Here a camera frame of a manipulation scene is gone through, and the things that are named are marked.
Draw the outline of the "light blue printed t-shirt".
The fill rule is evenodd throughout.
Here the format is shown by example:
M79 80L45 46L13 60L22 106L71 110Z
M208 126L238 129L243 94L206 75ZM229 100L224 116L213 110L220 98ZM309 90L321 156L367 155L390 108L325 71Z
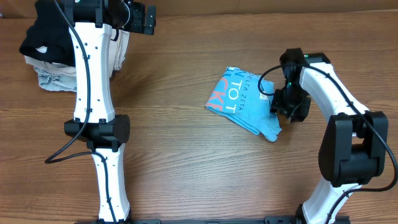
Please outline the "light blue printed t-shirt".
M274 83L259 78L238 67L227 67L205 108L274 142L282 131L277 115L271 112Z

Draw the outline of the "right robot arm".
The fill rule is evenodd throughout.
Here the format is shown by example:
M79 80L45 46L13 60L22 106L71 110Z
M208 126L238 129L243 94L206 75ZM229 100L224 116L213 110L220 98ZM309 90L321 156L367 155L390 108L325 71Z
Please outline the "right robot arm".
M392 153L386 142L388 119L344 87L325 54L287 49L279 61L285 85L275 91L271 112L302 122L314 102L327 127L318 153L322 176L310 198L295 215L267 216L264 221L349 223L349 217L338 216L339 210L355 192L367 191L366 184L382 174L385 157Z

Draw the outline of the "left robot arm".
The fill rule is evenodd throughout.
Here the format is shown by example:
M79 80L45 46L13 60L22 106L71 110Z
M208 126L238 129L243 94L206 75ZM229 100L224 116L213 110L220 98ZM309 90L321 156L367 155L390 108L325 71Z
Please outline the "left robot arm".
M65 134L86 143L95 163L100 208L96 223L132 223L123 155L130 119L116 114L110 90L111 43L123 31L152 35L156 6L135 1L64 1L62 15L72 38L76 68L76 104Z

